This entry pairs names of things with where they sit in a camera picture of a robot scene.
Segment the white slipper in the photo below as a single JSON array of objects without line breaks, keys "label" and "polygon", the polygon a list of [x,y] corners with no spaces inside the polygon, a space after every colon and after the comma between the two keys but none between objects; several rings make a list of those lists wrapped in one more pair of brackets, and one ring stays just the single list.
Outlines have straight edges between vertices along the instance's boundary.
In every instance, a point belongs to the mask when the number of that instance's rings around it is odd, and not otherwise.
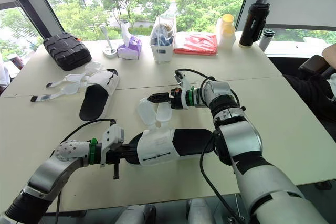
[{"label": "white slipper", "polygon": [[[130,141],[136,146],[137,156],[127,157],[133,165],[150,166],[173,160],[199,157],[206,143],[212,137],[206,129],[169,129],[145,130]],[[210,145],[205,153],[213,150]]]},{"label": "white slipper", "polygon": [[87,81],[79,117],[83,121],[104,118],[118,83],[119,76],[115,69],[99,71],[92,75]]}]

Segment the red plastic bag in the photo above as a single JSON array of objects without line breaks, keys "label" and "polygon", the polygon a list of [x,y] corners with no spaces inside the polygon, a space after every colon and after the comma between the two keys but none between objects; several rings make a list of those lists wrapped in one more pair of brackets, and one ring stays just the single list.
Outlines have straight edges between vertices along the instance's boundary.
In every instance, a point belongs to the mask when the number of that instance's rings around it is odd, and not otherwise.
[{"label": "red plastic bag", "polygon": [[216,55],[217,39],[211,33],[176,33],[174,53],[184,55]]}]

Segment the black cable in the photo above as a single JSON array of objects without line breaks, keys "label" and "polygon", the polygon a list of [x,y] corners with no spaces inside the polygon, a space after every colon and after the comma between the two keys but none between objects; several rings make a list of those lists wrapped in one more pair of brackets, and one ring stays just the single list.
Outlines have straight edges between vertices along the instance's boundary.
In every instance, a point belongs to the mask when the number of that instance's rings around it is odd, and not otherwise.
[{"label": "black cable", "polygon": [[190,68],[180,68],[180,69],[177,69],[177,70],[175,70],[175,74],[179,75],[180,71],[188,71],[188,72],[196,73],[196,74],[198,74],[198,75],[200,75],[200,76],[202,76],[204,78],[207,78],[207,76],[205,74],[203,74],[201,72],[198,72],[196,70],[190,69]]},{"label": "black cable", "polygon": [[55,214],[55,224],[58,222],[58,216],[59,216],[59,206],[61,204],[61,191],[59,192],[57,196],[57,206],[56,206],[56,214]]},{"label": "black cable", "polygon": [[238,96],[237,96],[237,94],[233,91],[233,90],[231,90],[231,92],[232,92],[232,94],[235,96],[235,98],[236,98],[236,102],[237,102],[237,104],[238,104],[238,107],[240,107],[240,101],[239,101],[239,98],[238,98]]},{"label": "black cable", "polygon": [[201,97],[201,100],[202,100],[202,102],[203,102],[203,104],[205,105],[205,106],[207,106],[208,107],[208,105],[205,103],[205,101],[204,101],[204,98],[203,98],[203,93],[202,93],[202,91],[203,91],[203,85],[204,85],[204,83],[207,81],[207,80],[212,80],[212,81],[216,81],[215,80],[215,78],[213,77],[213,76],[208,76],[207,78],[205,78],[204,79],[204,81],[202,82],[202,84],[201,84],[201,86],[200,86],[200,97]]},{"label": "black cable", "polygon": [[68,140],[72,135],[74,135],[77,131],[79,131],[81,128],[85,127],[86,125],[89,125],[91,123],[96,123],[96,122],[101,122],[101,121],[110,121],[110,126],[115,123],[116,121],[114,119],[111,118],[104,118],[104,119],[96,119],[96,120],[92,120],[90,122],[87,122],[81,126],[79,126],[78,128],[76,128],[75,130],[73,130],[65,139],[63,139],[63,142],[65,142],[66,140]]},{"label": "black cable", "polygon": [[201,157],[199,159],[199,167],[201,169],[201,173],[202,173],[204,179],[206,180],[206,182],[209,184],[209,186],[211,187],[211,189],[216,194],[216,196],[222,202],[222,204],[224,205],[224,207],[229,211],[229,213],[236,219],[236,221],[239,224],[244,224],[244,222],[242,221],[242,219],[237,215],[236,212],[234,212],[234,210],[230,207],[230,205],[225,201],[225,199],[217,191],[216,187],[211,183],[210,179],[207,177],[207,175],[204,172],[204,169],[203,169],[203,157],[204,157],[204,153],[205,153],[205,150],[208,148],[209,144],[211,143],[211,141],[213,141],[213,138],[214,138],[214,136],[212,135],[211,138],[209,139],[209,141],[206,143],[206,145],[205,145],[205,147],[204,147],[204,149],[202,151]]}]

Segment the person's arm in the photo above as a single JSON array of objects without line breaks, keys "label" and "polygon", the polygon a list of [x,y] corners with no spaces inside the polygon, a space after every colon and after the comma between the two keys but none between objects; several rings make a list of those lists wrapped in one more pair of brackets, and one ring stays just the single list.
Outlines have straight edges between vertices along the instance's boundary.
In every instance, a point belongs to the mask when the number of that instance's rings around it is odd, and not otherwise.
[{"label": "person's arm", "polygon": [[330,66],[336,69],[336,43],[325,48],[322,56]]}]

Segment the window frame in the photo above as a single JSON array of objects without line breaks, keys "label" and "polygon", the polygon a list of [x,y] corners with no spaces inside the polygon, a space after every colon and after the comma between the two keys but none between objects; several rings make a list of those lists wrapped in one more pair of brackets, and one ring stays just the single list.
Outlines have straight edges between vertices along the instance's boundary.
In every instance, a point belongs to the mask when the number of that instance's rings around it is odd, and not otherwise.
[{"label": "window frame", "polygon": [[47,0],[17,0],[43,39],[64,31]]}]

